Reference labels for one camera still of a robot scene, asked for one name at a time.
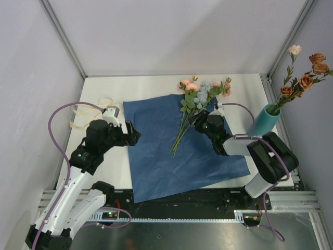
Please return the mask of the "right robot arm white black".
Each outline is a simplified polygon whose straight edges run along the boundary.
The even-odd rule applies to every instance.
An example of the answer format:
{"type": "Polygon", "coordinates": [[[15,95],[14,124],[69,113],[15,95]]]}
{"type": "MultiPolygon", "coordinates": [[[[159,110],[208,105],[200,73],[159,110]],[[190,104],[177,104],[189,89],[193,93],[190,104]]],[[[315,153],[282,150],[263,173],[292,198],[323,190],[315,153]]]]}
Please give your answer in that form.
{"type": "Polygon", "coordinates": [[[296,155],[274,132],[262,137],[234,136],[226,132],[223,114],[215,110],[203,110],[190,116],[189,124],[197,132],[205,134],[217,155],[251,157],[258,173],[245,186],[240,203],[252,209],[259,202],[259,196],[268,191],[283,177],[299,166],[296,155]]]}

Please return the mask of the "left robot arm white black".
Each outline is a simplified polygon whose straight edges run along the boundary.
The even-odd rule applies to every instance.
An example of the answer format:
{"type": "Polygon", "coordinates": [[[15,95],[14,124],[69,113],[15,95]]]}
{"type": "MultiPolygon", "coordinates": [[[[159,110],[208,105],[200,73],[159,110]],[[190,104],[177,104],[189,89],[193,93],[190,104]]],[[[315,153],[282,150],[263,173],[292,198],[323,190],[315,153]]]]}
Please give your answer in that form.
{"type": "Polygon", "coordinates": [[[97,181],[77,206],[74,204],[84,185],[104,161],[113,147],[134,146],[140,133],[130,121],[121,126],[105,120],[94,120],[86,129],[86,136],[68,160],[68,174],[43,214],[29,228],[26,244],[30,249],[70,249],[72,241],[88,218],[100,208],[115,202],[114,186],[97,181]]]}

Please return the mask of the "cream single rose stem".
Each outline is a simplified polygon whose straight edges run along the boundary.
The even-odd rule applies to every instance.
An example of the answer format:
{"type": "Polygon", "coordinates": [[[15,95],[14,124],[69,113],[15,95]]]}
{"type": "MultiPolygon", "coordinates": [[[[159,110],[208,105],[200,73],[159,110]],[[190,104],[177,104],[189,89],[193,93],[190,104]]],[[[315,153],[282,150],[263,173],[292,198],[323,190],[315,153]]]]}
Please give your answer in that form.
{"type": "Polygon", "coordinates": [[[283,80],[283,86],[280,88],[280,94],[272,108],[272,114],[277,115],[280,108],[285,105],[287,102],[295,98],[295,85],[298,82],[297,78],[293,78],[294,63],[297,59],[297,56],[302,51],[300,45],[292,45],[288,49],[289,56],[291,58],[291,65],[287,67],[287,76],[283,80]]]}

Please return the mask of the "orange rose spray stem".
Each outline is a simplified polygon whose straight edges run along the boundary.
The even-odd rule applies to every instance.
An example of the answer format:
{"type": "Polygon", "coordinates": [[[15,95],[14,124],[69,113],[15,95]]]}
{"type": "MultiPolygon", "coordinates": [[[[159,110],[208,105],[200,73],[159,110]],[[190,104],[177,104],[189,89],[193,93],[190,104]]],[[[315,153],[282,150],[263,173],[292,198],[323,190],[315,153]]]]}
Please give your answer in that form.
{"type": "Polygon", "coordinates": [[[324,61],[326,59],[327,59],[327,57],[325,55],[323,55],[322,53],[315,53],[315,54],[311,55],[309,57],[309,60],[312,64],[311,70],[306,72],[299,78],[293,77],[293,78],[298,79],[298,82],[294,87],[295,98],[301,98],[305,91],[308,91],[313,88],[314,84],[325,81],[325,78],[327,76],[332,76],[332,69],[330,69],[326,63],[324,63],[324,61]]]}

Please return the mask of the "cream printed ribbon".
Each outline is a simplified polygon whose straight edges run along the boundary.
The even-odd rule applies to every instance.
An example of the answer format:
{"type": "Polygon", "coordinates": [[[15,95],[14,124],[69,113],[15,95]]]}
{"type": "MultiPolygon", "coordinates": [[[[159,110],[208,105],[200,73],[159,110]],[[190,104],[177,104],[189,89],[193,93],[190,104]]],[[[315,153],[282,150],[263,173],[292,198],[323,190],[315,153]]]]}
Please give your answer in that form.
{"type": "MultiPolygon", "coordinates": [[[[96,106],[99,108],[107,108],[113,104],[113,99],[109,96],[101,97],[98,99],[96,106]]],[[[72,107],[72,111],[76,116],[88,116],[89,119],[87,123],[79,126],[74,122],[69,122],[69,127],[75,130],[86,131],[90,122],[101,117],[101,111],[95,107],[84,105],[84,104],[76,104],[72,107]]]]}

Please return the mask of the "blue flower bouquet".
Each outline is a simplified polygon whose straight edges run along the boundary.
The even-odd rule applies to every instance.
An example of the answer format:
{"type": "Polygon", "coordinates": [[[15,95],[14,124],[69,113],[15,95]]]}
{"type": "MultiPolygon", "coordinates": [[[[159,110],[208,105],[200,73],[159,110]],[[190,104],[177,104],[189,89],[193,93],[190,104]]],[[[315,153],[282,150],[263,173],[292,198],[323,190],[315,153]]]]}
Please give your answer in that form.
{"type": "Polygon", "coordinates": [[[204,134],[189,128],[176,154],[169,151],[177,138],[183,95],[123,102],[124,116],[141,134],[129,147],[134,202],[166,197],[249,175],[245,157],[214,152],[204,134]]]}

